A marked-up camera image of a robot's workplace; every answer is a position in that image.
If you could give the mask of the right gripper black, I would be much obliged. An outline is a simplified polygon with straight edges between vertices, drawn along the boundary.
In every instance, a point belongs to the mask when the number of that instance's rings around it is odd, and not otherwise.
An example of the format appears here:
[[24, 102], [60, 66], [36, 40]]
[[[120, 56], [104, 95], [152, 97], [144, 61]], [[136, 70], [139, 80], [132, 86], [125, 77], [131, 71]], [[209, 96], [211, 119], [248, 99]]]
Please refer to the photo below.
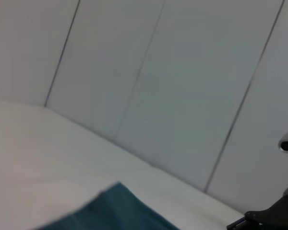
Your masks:
[[288, 196], [281, 197], [266, 210], [246, 212], [244, 217], [227, 225], [227, 230], [248, 230], [249, 220], [269, 227], [288, 229]]

